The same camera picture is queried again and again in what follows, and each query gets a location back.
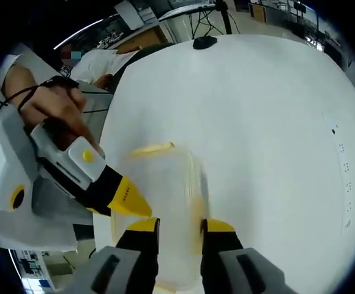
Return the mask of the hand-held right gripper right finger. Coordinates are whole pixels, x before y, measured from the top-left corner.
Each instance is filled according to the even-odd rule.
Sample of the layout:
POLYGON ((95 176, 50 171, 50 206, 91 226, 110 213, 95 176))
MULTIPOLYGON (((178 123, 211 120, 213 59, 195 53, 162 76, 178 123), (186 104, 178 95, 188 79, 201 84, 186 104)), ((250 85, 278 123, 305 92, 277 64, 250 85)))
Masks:
POLYGON ((205 293, 294 293, 284 272, 255 249, 244 248, 230 224, 204 219, 201 234, 205 293))

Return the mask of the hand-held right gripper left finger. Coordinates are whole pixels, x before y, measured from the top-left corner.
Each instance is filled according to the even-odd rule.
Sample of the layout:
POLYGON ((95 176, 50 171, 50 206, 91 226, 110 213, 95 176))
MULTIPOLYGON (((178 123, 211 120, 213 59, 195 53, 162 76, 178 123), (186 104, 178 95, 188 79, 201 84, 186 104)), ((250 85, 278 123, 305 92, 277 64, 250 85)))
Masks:
POLYGON ((115 247, 90 259, 82 272, 83 293, 152 293, 158 275, 160 219, 129 225, 115 247))

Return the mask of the person's left hand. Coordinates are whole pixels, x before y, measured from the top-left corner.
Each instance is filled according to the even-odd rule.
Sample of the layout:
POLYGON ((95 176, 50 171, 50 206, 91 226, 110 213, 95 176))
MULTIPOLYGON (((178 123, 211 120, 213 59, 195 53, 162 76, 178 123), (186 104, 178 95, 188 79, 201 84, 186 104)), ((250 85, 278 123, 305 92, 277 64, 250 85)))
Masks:
POLYGON ((56 144, 65 149, 77 137, 84 137, 100 154, 102 148, 82 120, 86 99, 77 88, 64 89, 39 87, 35 94, 20 109, 25 124, 33 129, 47 118, 54 118, 61 123, 56 144))

